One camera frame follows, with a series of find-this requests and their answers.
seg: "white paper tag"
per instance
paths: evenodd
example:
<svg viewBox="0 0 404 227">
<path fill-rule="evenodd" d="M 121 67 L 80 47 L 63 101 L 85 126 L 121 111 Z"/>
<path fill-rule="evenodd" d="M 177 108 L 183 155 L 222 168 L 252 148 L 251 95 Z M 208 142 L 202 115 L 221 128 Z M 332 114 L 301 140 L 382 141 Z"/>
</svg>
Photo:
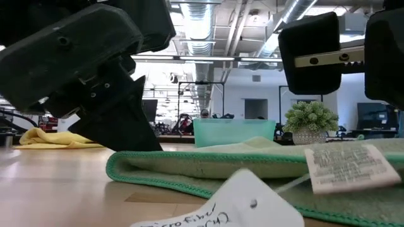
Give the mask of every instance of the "white paper tag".
<svg viewBox="0 0 404 227">
<path fill-rule="evenodd" d="M 131 227 L 303 227 L 301 214 L 249 170 L 235 172 L 195 212 Z"/>
<path fill-rule="evenodd" d="M 401 182 L 399 174 L 371 144 L 336 150 L 306 149 L 315 194 L 347 192 Z"/>
</svg>

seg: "table surface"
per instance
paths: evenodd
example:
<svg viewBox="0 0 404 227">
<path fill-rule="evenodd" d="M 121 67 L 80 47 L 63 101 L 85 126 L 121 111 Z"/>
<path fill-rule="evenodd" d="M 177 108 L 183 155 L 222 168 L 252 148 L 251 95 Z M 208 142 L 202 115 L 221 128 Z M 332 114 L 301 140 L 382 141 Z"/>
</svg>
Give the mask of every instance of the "table surface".
<svg viewBox="0 0 404 227">
<path fill-rule="evenodd" d="M 184 151 L 189 144 L 162 144 Z M 0 149 L 0 226 L 129 227 L 197 210 L 203 199 L 167 189 L 113 182 L 105 148 Z M 341 226 L 305 219 L 307 227 Z"/>
</svg>

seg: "exposed ductwork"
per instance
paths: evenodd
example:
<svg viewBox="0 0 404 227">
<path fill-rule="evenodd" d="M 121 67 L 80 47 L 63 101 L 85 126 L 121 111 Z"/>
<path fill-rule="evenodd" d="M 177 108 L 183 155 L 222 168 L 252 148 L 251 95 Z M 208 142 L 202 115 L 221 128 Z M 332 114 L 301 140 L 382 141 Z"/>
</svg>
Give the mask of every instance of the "exposed ductwork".
<svg viewBox="0 0 404 227">
<path fill-rule="evenodd" d="M 204 42 L 213 38 L 214 4 L 180 4 L 186 22 L 186 37 L 189 40 L 190 55 L 212 55 L 213 44 Z M 213 68 L 211 64 L 195 64 L 196 81 L 213 81 Z M 207 108 L 210 94 L 205 86 L 197 86 L 197 95 L 200 109 Z"/>
<path fill-rule="evenodd" d="M 268 25 L 270 27 L 269 37 L 265 44 L 256 53 L 255 57 L 268 58 L 278 48 L 277 35 L 273 32 L 279 28 L 282 23 L 289 23 L 291 21 L 299 20 L 309 11 L 309 9 L 317 2 L 317 0 L 288 0 L 285 3 L 285 9 L 282 16 L 277 21 L 271 21 Z"/>
</svg>

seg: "ceiling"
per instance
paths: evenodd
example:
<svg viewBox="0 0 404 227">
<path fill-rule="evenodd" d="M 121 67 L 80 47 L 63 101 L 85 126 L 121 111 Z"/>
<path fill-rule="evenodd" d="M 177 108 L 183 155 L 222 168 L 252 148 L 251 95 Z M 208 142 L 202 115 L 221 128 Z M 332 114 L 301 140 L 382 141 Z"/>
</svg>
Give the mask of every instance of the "ceiling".
<svg viewBox="0 0 404 227">
<path fill-rule="evenodd" d="M 240 28 L 240 23 L 236 26 L 237 29 L 242 29 L 240 41 L 235 48 L 235 54 L 241 53 L 254 53 L 258 51 L 261 46 L 266 42 L 268 38 L 266 35 L 266 26 L 270 15 L 276 14 L 283 10 L 286 0 L 264 0 L 253 1 L 251 4 L 251 10 L 249 12 L 246 24 Z M 338 15 L 342 15 L 350 8 L 360 6 L 356 13 L 363 13 L 364 11 L 376 11 L 381 9 L 383 0 L 318 0 L 318 2 L 307 12 L 307 16 L 318 15 L 334 11 Z M 226 43 L 230 31 L 230 25 L 232 20 L 235 19 L 235 8 L 237 0 L 223 0 L 222 4 L 215 5 L 213 15 L 213 37 L 211 41 L 213 43 L 212 55 L 223 56 L 225 52 Z M 241 7 L 240 17 L 243 15 L 245 4 Z M 156 53 L 144 53 L 147 55 L 189 55 L 188 39 L 186 37 L 187 29 L 199 29 L 186 27 L 186 21 L 180 13 L 171 13 L 171 18 L 177 32 L 177 35 L 172 39 L 167 49 Z M 146 85 L 144 98 L 157 98 L 159 99 L 157 114 L 157 120 L 162 119 L 174 119 L 177 116 L 178 111 L 178 97 L 177 89 L 178 84 L 171 81 L 171 77 L 177 76 L 179 81 L 195 81 L 196 70 L 194 63 L 187 64 L 174 64 L 174 63 L 144 63 L 138 62 L 136 71 L 132 75 L 133 79 L 140 76 L 146 76 Z M 214 77 L 212 80 L 220 81 L 222 75 L 222 68 L 214 68 Z M 252 82 L 253 75 L 260 75 L 261 82 Z M 258 69 L 257 71 L 251 71 L 249 69 L 233 69 L 229 74 L 227 84 L 234 86 L 268 86 L 271 84 L 286 84 L 285 75 L 276 70 L 264 70 Z M 200 87 L 187 84 L 183 84 L 181 91 L 184 92 L 180 97 L 180 112 L 187 112 L 189 114 L 199 114 L 199 101 L 201 93 L 197 91 Z M 205 95 L 203 98 L 209 99 L 209 88 L 205 89 Z M 0 105 L 7 105 L 6 101 L 0 101 Z"/>
</svg>

